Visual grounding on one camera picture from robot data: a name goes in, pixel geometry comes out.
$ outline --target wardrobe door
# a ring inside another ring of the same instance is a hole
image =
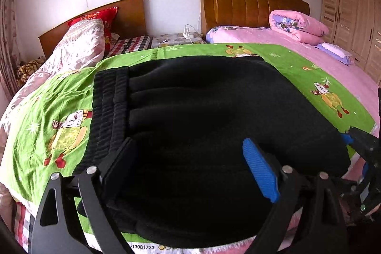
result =
[[[338,11],[339,0],[323,0],[320,21],[330,30],[330,32],[323,37],[325,42],[333,42],[336,32]]]
[[[365,72],[377,83],[381,80],[381,0],[375,0],[375,24]]]
[[[357,0],[357,17],[352,41],[352,51],[363,59],[369,55],[375,23],[375,0]]]
[[[357,0],[340,0],[334,44],[350,51],[356,25]]]

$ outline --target green bedsheet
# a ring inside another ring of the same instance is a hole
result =
[[[374,120],[346,88],[285,47],[269,44],[163,47],[117,55],[104,59],[95,67],[55,76],[28,96],[12,112],[16,121],[12,123],[0,168],[1,182],[38,205],[52,173],[58,171],[63,176],[71,175],[86,149],[93,80],[98,71],[189,55],[236,57],[251,54],[258,54],[275,66],[340,132],[350,126],[371,132]],[[350,157],[354,154],[350,148],[348,153]],[[85,232],[91,232],[87,219],[82,216],[81,223]],[[135,235],[125,236],[128,241],[144,242]]]

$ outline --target wooden headboard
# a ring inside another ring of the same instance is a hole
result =
[[[112,33],[120,35],[121,39],[138,37],[147,34],[147,30],[145,28],[143,0],[119,0],[84,12],[77,17],[113,6],[118,7],[118,13],[111,25]],[[46,58],[53,53],[54,48],[60,42],[64,34],[66,34],[68,29],[69,27],[66,21],[39,37],[42,50],[44,51]]]
[[[273,10],[310,13],[308,3],[303,0],[201,0],[201,31],[205,36],[220,25],[269,27],[269,14]]]

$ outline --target metal screw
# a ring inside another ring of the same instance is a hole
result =
[[[288,165],[283,166],[283,167],[282,167],[282,170],[283,170],[283,172],[284,172],[285,174],[292,174],[292,171],[293,171],[292,167],[291,167],[291,166],[288,166]]]
[[[87,174],[94,174],[95,172],[96,172],[95,166],[90,166],[90,167],[87,167],[87,169],[86,169]]]
[[[57,180],[59,177],[60,177],[60,174],[59,174],[58,172],[55,172],[55,173],[53,173],[53,174],[50,176],[50,179],[52,179],[52,180]]]
[[[319,173],[319,176],[320,178],[322,178],[323,180],[327,180],[328,179],[328,173],[322,171],[321,173]]]

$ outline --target plaid blanket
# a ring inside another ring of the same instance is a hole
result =
[[[106,57],[147,50],[150,48],[150,43],[151,38],[148,35],[118,40],[117,43],[110,49],[110,52],[106,55]]]
[[[32,244],[32,231],[34,226],[34,217],[25,208],[22,203],[16,203],[14,208],[13,217],[13,232],[15,234],[16,241],[22,246],[22,248],[30,253],[30,247]]]

